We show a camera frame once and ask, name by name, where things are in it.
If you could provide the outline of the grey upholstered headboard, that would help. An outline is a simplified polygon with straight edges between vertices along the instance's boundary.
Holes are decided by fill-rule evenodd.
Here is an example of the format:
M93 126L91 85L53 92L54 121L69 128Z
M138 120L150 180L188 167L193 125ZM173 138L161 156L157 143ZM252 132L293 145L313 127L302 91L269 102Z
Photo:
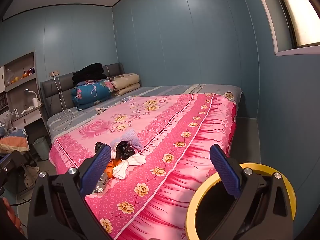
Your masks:
M71 96L71 90L74 88L72 77L73 72L40 82L42 114L46 125L51 116L75 107Z

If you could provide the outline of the wall power socket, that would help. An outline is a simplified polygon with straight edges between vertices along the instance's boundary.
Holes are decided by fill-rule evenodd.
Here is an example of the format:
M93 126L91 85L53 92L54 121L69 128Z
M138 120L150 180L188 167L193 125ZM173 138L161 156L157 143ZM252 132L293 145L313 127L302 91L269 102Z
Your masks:
M50 77L55 77L55 76L58 76L60 74L60 72L58 70L56 71L53 71L49 74Z

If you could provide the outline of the black clothing pile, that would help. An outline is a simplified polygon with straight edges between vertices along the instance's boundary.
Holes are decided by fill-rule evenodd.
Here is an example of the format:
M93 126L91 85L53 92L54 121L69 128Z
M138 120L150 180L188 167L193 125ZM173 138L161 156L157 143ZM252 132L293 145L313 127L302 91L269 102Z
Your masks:
M103 65L101 63L93 63L81 70L73 73L73 86L77 86L79 83L84 81L95 81L106 79L107 76L104 74Z

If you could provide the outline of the beige folded quilt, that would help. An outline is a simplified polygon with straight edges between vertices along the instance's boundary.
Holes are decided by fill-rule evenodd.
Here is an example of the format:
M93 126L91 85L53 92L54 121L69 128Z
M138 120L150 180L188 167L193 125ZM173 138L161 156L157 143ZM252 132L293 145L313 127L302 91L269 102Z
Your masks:
M122 96L140 88L140 77L135 73L122 74L111 78L114 94Z

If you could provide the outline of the black plastic bag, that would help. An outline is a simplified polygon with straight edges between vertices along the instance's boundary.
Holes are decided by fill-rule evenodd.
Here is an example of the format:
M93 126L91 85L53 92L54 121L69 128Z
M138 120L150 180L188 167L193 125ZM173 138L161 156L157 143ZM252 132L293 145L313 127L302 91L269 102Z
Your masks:
M116 146L116 160L126 160L135 154L135 149L128 141L121 141Z

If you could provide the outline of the white desk lamp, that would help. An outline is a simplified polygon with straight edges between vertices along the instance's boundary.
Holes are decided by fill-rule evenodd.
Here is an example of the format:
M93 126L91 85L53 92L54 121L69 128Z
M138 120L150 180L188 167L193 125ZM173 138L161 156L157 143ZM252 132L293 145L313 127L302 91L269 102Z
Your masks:
M29 90L29 89L25 89L24 90L24 93L27 95L27 96L32 96L31 98L31 101L32 101L32 105L36 108L36 107L39 107L41 105L40 103L40 100L36 94L35 91L32 91L32 90Z

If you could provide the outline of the orange grey blanket on chair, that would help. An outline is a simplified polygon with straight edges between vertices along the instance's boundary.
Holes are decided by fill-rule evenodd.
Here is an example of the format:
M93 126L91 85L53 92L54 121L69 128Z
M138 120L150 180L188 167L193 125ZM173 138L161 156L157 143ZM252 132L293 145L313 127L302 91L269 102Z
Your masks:
M1 114L1 154L9 154L13 151L24 153L30 150L25 129L14 128L13 117L10 111Z

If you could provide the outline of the window with white frame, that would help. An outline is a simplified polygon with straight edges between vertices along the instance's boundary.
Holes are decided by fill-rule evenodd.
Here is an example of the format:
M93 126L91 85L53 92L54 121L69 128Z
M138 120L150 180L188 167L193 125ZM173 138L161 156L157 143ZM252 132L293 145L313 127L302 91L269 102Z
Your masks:
M319 9L310 0L261 0L274 54L319 54Z

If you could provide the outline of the white tissue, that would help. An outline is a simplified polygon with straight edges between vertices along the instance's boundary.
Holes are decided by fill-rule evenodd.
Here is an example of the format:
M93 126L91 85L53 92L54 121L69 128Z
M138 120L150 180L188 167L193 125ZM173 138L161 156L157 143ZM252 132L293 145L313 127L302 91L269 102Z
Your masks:
M117 166L112 169L112 175L114 178L124 180L127 175L127 171L132 171L134 166L143 165L146 163L146 156L139 153L127 158L120 162Z

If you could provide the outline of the grey striped bed mattress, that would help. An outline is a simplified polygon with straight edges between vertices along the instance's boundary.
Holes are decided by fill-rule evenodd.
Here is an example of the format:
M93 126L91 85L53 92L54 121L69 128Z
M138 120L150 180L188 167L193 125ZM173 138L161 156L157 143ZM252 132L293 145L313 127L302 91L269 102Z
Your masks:
M48 101L48 121L47 127L51 141L72 129L79 127L82 123L86 123L93 116L97 115L96 108L108 108L120 102L127 101L134 96L165 96L178 94L199 94L199 93L215 93L224 95L232 93L231 98L236 105L239 104L242 90L232 85L212 85L212 84L195 84L195 85L177 85L177 86L157 86L157 87L140 87L123 95L112 95L106 100L94 100L84 109L76 108L72 99L66 101L65 109L61 108L61 104L67 98L72 96L71 90L46 97Z

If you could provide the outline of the blue floral folded quilt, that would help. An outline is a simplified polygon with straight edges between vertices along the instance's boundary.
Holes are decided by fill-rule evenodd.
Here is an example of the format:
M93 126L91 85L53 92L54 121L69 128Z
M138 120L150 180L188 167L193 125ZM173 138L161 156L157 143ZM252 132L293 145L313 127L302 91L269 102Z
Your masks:
M113 90L109 79L84 83L71 90L72 101L77 109L87 109L110 99Z

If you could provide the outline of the purple foam net bundle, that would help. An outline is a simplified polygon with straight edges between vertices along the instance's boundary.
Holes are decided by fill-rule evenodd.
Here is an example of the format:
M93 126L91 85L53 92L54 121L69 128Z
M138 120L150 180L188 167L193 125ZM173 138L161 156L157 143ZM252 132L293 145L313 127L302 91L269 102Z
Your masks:
M111 141L110 146L113 150L116 149L116 146L121 142L121 141L127 141L131 146L133 146L135 149L141 151L143 149L143 146L138 138L137 133L135 132L134 129L129 129L127 132L125 132L123 135L120 137L114 139Z

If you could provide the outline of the orange peel piece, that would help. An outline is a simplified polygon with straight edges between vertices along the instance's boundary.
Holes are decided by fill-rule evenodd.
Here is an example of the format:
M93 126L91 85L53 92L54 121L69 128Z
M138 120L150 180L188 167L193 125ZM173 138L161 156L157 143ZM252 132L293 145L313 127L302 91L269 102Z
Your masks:
M121 159L112 159L106 166L104 173L109 179L113 178L113 169L122 162Z

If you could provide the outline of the pink floral quilt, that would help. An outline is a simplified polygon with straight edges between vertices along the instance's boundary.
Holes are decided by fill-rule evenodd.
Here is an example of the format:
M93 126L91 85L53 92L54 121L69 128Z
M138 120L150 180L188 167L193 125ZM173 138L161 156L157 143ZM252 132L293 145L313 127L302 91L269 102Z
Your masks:
M215 169L209 149L225 153L236 128L236 104L213 93L137 96L54 139L57 173L79 167L97 142L115 147L133 131L145 163L129 166L102 194L86 197L113 239L186 239L185 218L199 186Z

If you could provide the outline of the yellow rimmed black trash bin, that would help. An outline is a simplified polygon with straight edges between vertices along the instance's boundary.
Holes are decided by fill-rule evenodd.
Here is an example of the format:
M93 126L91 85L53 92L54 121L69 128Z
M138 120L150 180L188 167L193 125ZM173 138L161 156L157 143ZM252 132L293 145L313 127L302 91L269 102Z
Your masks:
M239 198L217 172L197 189L185 221L188 239L293 239L297 203L289 180L266 165L239 165Z

